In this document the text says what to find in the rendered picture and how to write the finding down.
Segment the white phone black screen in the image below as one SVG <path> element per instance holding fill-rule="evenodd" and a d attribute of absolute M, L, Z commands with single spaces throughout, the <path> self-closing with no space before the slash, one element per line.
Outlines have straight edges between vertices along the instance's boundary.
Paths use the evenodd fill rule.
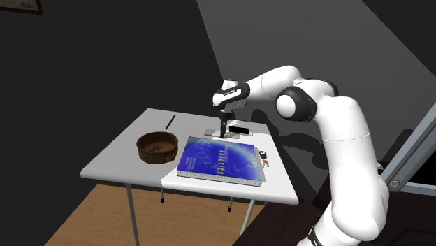
<path fill-rule="evenodd" d="M 229 133 L 236 133 L 244 136 L 252 135 L 252 131 L 247 126 L 242 125 L 242 123 L 237 120 L 229 120 L 227 122 L 227 131 Z"/>

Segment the grey flat slab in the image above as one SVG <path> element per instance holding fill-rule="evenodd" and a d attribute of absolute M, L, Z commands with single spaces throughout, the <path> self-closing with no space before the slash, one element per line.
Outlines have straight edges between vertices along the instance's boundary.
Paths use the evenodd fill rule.
<path fill-rule="evenodd" d="M 216 138 L 220 138 L 221 136 L 221 131 L 220 130 L 214 130 L 214 129 L 206 129 L 204 132 L 205 136 L 210 136 L 210 137 L 216 137 Z M 240 134 L 239 133 L 233 133 L 230 131 L 226 131 L 224 133 L 224 138 L 232 138 L 232 139 L 239 139 L 240 138 Z"/>

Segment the blue hardcover book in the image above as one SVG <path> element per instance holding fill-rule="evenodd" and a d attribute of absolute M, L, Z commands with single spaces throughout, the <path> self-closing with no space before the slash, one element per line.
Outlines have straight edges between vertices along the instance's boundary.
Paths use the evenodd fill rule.
<path fill-rule="evenodd" d="M 190 136 L 177 175 L 184 178 L 259 187 L 260 158 L 253 145 Z"/>

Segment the brown round pan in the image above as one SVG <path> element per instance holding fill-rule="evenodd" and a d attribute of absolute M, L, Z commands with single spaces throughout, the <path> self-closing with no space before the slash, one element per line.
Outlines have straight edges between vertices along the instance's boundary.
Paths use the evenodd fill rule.
<path fill-rule="evenodd" d="M 136 141 L 138 156 L 148 164 L 165 164 L 178 153 L 178 138 L 166 131 L 146 133 Z"/>

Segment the white metal-legged table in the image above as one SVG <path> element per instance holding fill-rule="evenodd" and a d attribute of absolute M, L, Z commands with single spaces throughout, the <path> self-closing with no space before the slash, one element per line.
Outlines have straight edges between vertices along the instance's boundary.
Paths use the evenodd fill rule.
<path fill-rule="evenodd" d="M 165 130 L 171 117 L 172 124 Z M 197 194 L 244 198 L 254 203 L 264 201 L 298 205 L 298 197 L 289 179 L 284 164 L 266 125 L 240 121 L 251 131 L 251 136 L 240 136 L 239 143 L 251 144 L 267 153 L 269 167 L 263 168 L 262 183 L 259 187 L 214 182 L 177 176 L 179 158 L 166 164 L 147 164 L 138 156 L 136 141 L 146 133 L 168 131 L 179 140 L 184 149 L 190 136 L 204 137 L 206 129 L 219 130 L 217 117 L 192 115 L 167 110 L 148 108 L 123 132 L 118 135 L 100 154 L 80 172 L 81 177 L 131 185 L 156 187 L 160 191 L 187 191 Z"/>

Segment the dark robot stand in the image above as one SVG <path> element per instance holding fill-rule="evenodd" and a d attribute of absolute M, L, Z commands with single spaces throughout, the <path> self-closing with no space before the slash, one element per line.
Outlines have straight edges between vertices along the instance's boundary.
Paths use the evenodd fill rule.
<path fill-rule="evenodd" d="M 311 203 L 268 203 L 232 246 L 296 246 L 330 201 L 326 178 Z M 358 246 L 436 246 L 436 197 L 391 192 L 384 229 Z"/>

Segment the dark framed wall picture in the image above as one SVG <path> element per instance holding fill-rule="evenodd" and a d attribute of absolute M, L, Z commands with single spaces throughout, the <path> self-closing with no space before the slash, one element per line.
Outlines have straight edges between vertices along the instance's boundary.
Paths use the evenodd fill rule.
<path fill-rule="evenodd" d="M 42 15 L 40 0 L 0 0 L 0 10 Z"/>

